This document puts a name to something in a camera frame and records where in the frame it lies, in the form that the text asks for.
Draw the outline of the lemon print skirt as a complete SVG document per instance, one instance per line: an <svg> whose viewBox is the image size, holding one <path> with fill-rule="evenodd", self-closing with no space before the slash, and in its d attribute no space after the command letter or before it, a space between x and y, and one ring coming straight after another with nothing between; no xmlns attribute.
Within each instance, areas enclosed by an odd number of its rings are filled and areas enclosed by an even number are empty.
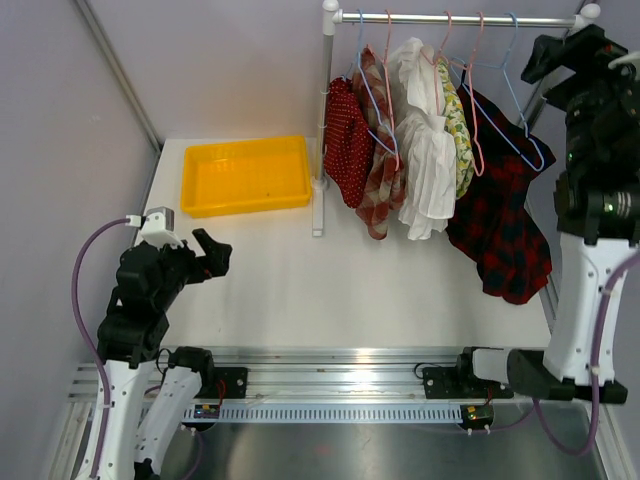
<svg viewBox="0 0 640 480"><path fill-rule="evenodd" d="M454 87L447 62L442 59L439 74L444 89L445 131L454 139L456 166L456 198L463 197L474 176L474 154L471 145L471 135L466 122L465 112Z"/></svg>

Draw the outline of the dark red plaid skirt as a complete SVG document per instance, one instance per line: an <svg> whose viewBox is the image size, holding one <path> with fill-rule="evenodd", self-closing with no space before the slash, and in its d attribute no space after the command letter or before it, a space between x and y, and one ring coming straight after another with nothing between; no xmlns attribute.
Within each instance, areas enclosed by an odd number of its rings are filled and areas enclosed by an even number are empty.
<svg viewBox="0 0 640 480"><path fill-rule="evenodd" d="M506 302L527 303L548 282L552 260L546 238L525 209L528 189L535 173L512 150L484 118L476 100L506 136L535 164L534 147L525 140L522 128L511 123L500 109L479 92L457 89L467 125L478 137L484 173L474 177L466 194L456 201L454 216L446 233L450 243L476 263L483 292ZM537 141L546 166L556 162L550 148Z"/></svg>

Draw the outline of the blue wire hanger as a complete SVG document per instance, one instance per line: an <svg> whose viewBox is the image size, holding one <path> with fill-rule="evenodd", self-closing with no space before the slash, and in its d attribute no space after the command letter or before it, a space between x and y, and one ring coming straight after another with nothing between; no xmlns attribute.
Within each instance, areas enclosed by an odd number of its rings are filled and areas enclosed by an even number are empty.
<svg viewBox="0 0 640 480"><path fill-rule="evenodd" d="M513 26L513 34L509 43L509 46L507 47L504 56L501 60L501 62L499 64L487 64L487 63L479 63L479 66L481 68L486 68L486 69L492 69L492 70L497 70L500 71L502 74L502 77L504 79L504 83L509 91L509 94L511 96L511 99L516 107L517 113L519 115L519 119L522 123L521 128L523 130L523 134L524 134L524 138L527 142L529 142L535 150L535 153L537 155L538 158L538 163L535 164L533 161L531 161L522 151L519 147L517 147L504 133L504 131L497 125L497 123L488 115L488 113L480 106L480 104L476 101L476 100L472 100L471 101L471 105L473 107L479 107L480 108L480 112L481 114L484 116L484 118L486 120L489 121L490 125L494 128L494 130L502 137L502 139L512 148L512 150L524 161L525 164L527 164L535 173L541 173L545 166L545 158L544 155L541 152L541 149L537 143L537 141L531 136L530 131L529 131L529 125L527 123L527 121L525 120L524 117L524 111L520 106L520 102L518 101L518 98L514 92L512 83L510 81L509 75L508 75L508 64L509 61L511 59L511 54L512 54L512 50L516 44L517 38L518 38L518 30L519 30L519 21L517 16L513 13L513 12L507 12L506 16L508 16L511 19L511 23Z"/></svg>

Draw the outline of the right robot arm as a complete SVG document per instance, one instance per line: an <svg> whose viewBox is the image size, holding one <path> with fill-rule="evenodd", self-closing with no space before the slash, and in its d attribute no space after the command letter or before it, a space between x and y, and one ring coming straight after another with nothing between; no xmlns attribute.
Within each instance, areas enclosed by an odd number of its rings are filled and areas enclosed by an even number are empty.
<svg viewBox="0 0 640 480"><path fill-rule="evenodd" d="M538 37L522 79L559 67L571 74L545 95L565 115L567 152L554 191L562 280L549 344L467 348L453 380L466 396L495 381L539 400L623 404L613 343L624 277L639 262L639 56L592 24Z"/></svg>

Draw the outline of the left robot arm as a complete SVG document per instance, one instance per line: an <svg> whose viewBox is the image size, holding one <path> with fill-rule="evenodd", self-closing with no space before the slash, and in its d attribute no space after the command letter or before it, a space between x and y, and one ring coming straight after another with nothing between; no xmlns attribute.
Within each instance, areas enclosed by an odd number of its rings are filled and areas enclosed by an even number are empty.
<svg viewBox="0 0 640 480"><path fill-rule="evenodd" d="M184 241L160 247L142 241L120 257L116 286L98 328L98 395L80 479L159 478L186 407L215 389L211 352L178 347L153 404L142 409L169 329L169 307L185 286L223 277L230 267L231 245L203 229L192 234L201 255Z"/></svg>

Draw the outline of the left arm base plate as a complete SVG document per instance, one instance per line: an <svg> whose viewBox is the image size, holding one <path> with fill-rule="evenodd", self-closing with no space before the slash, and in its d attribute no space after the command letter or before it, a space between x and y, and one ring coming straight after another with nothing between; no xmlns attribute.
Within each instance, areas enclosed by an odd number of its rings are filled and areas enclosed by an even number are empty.
<svg viewBox="0 0 640 480"><path fill-rule="evenodd" d="M213 400L220 394L223 399L244 399L248 386L246 367L215 367L212 373L205 377L205 381L196 395L197 398Z"/></svg>

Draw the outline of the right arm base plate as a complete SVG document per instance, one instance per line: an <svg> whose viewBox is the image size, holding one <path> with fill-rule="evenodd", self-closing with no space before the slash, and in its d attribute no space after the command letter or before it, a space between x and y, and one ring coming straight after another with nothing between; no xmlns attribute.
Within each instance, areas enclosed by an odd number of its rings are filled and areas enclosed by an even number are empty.
<svg viewBox="0 0 640 480"><path fill-rule="evenodd" d="M424 367L425 396L432 400L512 399L514 392L503 384L464 376L455 367Z"/></svg>

